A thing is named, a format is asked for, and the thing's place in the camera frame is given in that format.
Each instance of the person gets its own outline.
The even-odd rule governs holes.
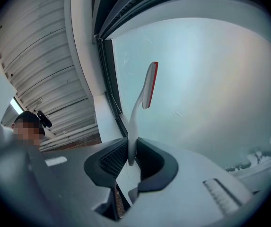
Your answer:
[[[45,131],[39,118],[34,113],[24,111],[15,119],[11,128],[17,140],[23,140],[23,144],[40,148]]]

